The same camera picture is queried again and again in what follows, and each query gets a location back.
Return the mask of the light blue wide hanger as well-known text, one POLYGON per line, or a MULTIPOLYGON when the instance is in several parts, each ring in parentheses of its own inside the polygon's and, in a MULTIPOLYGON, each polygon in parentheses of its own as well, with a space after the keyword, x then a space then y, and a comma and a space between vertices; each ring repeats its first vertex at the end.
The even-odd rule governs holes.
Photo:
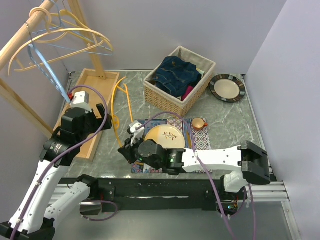
POLYGON ((50 64, 47 62, 47 60, 44 58, 42 53, 36 48, 36 46, 34 44, 29 44, 27 46, 27 53, 28 53, 28 56, 29 56, 31 62, 38 68, 38 70, 40 70, 42 72, 42 74, 56 88, 56 90, 61 94, 61 96, 64 98, 64 100, 67 103, 70 103, 71 100, 70 100, 65 88, 61 84, 60 80, 56 76, 56 74, 53 71, 53 69, 51 68, 50 64), (35 53, 38 56, 38 58, 41 60, 42 65, 36 61, 36 58, 33 56, 33 53, 35 53))

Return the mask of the magenta pleated skirt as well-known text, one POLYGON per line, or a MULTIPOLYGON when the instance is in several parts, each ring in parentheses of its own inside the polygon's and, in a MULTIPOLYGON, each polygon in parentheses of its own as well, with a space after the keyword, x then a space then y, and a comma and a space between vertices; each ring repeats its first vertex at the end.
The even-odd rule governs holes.
POLYGON ((189 85, 184 93, 184 95, 181 96, 181 101, 183 102, 187 97, 188 95, 193 91, 194 87, 189 85))

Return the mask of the dark denim skirt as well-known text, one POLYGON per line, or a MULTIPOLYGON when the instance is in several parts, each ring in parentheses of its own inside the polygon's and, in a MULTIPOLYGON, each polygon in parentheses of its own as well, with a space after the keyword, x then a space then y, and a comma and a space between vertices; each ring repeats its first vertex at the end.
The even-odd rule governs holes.
POLYGON ((195 87, 202 74, 191 62, 178 56, 167 56, 156 69, 153 77, 155 86, 175 98, 183 96, 188 87, 195 87))

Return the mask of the blue wire hanger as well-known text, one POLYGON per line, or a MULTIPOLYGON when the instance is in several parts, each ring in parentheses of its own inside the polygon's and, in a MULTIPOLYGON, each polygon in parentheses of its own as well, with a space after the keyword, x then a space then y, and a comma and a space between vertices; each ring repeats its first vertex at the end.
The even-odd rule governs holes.
MULTIPOLYGON (((60 9, 60 6, 58 3, 56 3, 55 1, 53 0, 50 0, 49 1, 50 3, 53 4, 53 12, 50 12, 50 11, 47 11, 49 13, 57 13, 58 10, 62 10, 62 9, 66 9, 66 8, 62 8, 60 9)), ((47 28, 46 28, 46 22, 48 21, 48 15, 45 14, 45 17, 44 17, 44 24, 43 24, 43 28, 42 29, 38 29, 38 30, 35 30, 33 31, 31 34, 32 36, 35 38, 36 36, 38 35, 41 35, 43 33, 46 33, 47 32, 47 28)), ((54 18, 52 17, 51 18, 51 23, 52 22, 55 22, 55 23, 58 23, 58 20, 57 18, 54 18)), ((65 53, 62 54, 62 56, 64 55, 67 55, 67 54, 70 54, 72 51, 71 50, 68 50, 68 49, 74 49, 74 50, 82 50, 84 48, 87 48, 88 45, 85 43, 84 40, 81 40, 80 38, 78 37, 75 37, 75 36, 72 36, 71 34, 67 34, 63 39, 59 40, 59 41, 56 41, 53 43, 54 45, 58 46, 53 46, 54 48, 57 48, 61 51, 65 51, 65 53)), ((94 52, 94 54, 92 55, 97 55, 97 56, 111 56, 111 55, 100 55, 100 54, 97 54, 97 53, 107 53, 109 54, 108 51, 105 51, 101 48, 95 48, 92 50, 94 52)))

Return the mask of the yellow plastic hanger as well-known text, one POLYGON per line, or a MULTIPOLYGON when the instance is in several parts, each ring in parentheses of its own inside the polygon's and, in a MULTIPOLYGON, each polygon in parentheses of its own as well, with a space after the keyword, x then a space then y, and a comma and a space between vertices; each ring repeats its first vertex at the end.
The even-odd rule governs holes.
POLYGON ((97 53, 97 55, 111 56, 114 52, 110 40, 101 35, 97 31, 90 29, 83 22, 81 22, 73 13, 67 9, 58 10, 57 13, 50 13, 50 16, 57 18, 58 23, 54 21, 50 23, 50 30, 65 30, 67 34, 72 35, 83 40, 88 47, 102 49, 109 53, 97 53))

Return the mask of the pastel floral skirt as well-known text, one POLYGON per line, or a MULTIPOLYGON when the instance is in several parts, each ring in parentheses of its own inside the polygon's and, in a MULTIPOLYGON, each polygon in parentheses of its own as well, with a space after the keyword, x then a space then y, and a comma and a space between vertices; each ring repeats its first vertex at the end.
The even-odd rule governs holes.
POLYGON ((205 75, 205 72, 199 68, 196 68, 196 70, 201 74, 201 77, 203 78, 205 75))

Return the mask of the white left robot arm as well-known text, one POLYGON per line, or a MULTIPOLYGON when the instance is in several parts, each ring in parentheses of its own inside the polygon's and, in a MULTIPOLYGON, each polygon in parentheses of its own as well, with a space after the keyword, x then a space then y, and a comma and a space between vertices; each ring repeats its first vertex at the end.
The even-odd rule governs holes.
POLYGON ((49 204, 60 180, 67 173, 81 146, 100 131, 112 128, 104 104, 96 105, 101 117, 85 106, 69 108, 61 125, 45 142, 34 179, 13 217, 0 225, 10 240, 51 240, 63 219, 83 201, 99 203, 99 180, 83 174, 55 203, 49 204))

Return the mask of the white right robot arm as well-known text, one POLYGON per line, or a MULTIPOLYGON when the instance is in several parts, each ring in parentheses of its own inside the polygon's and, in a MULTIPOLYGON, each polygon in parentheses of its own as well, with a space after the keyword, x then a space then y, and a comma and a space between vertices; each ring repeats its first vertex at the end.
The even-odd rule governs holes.
POLYGON ((198 170, 206 173, 228 171, 218 188, 220 196, 227 200, 248 184, 263 186, 271 183, 268 153, 250 141, 226 149, 192 150, 163 148, 154 140, 139 139, 132 144, 128 138, 118 152, 129 164, 141 161, 173 176, 198 170))

